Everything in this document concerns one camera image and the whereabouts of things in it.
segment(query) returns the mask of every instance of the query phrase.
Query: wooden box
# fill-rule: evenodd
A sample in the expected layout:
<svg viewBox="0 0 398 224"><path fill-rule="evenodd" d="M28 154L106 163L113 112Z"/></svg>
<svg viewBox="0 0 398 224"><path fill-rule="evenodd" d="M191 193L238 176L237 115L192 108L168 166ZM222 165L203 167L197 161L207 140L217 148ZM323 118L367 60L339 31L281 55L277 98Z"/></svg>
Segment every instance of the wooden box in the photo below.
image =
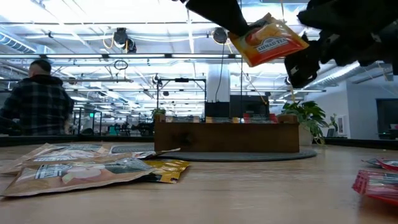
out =
<svg viewBox="0 0 398 224"><path fill-rule="evenodd" d="M182 152L299 152L298 124L155 124L155 150Z"/></svg>

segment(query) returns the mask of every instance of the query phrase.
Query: desk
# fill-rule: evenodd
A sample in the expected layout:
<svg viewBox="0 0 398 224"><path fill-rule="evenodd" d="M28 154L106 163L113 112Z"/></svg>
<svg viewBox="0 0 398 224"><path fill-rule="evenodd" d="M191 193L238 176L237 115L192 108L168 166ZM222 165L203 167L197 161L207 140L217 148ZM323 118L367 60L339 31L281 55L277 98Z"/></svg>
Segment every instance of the desk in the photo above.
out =
<svg viewBox="0 0 398 224"><path fill-rule="evenodd" d="M0 164L36 147L0 148ZM4 224L398 223L398 207L361 198L351 189L358 170L366 167L361 159L397 157L396 152L341 146L316 150L317 157L296 161L192 162L178 184L3 198L0 219ZM11 180L0 176L0 190Z"/></svg>

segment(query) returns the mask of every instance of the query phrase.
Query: black cap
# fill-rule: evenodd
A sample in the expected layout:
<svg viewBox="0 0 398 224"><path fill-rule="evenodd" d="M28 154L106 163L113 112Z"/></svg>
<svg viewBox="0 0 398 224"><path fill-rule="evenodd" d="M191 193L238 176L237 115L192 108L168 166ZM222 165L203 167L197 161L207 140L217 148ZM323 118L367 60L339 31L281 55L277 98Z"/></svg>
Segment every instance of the black cap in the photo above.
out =
<svg viewBox="0 0 398 224"><path fill-rule="evenodd" d="M51 64L50 62L44 60L44 59L38 59L30 64L32 65L38 65L43 71L45 72L51 72Z"/></svg>

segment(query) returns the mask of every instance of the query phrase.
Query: man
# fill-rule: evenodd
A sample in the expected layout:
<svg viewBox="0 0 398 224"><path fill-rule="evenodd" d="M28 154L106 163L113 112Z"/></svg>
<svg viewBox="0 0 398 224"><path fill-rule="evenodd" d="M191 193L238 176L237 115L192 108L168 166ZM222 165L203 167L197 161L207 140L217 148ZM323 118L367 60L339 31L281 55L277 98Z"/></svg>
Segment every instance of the man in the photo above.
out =
<svg viewBox="0 0 398 224"><path fill-rule="evenodd" d="M29 67L29 78L20 81L0 110L7 119L19 118L23 135L65 134L73 111L73 100L61 79L51 76L51 64L36 60Z"/></svg>

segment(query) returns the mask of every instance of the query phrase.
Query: green plant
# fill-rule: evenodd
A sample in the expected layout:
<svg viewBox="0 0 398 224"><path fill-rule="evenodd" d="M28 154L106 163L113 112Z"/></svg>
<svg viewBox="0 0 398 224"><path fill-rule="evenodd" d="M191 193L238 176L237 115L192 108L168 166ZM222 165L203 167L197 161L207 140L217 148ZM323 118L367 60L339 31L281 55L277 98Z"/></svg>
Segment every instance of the green plant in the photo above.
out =
<svg viewBox="0 0 398 224"><path fill-rule="evenodd" d="M325 122L325 112L314 102L308 101L301 103L286 103L283 107L282 114L295 114L298 122L304 128L312 133L315 140L324 143L321 128L328 128L329 124Z"/></svg>
<svg viewBox="0 0 398 224"><path fill-rule="evenodd" d="M336 123L336 114L333 114L333 116L330 116L329 126L335 127L336 132L338 131L338 126L337 126L337 123Z"/></svg>
<svg viewBox="0 0 398 224"><path fill-rule="evenodd" d="M152 117L157 114L166 114L166 110L164 108L156 108L152 110Z"/></svg>

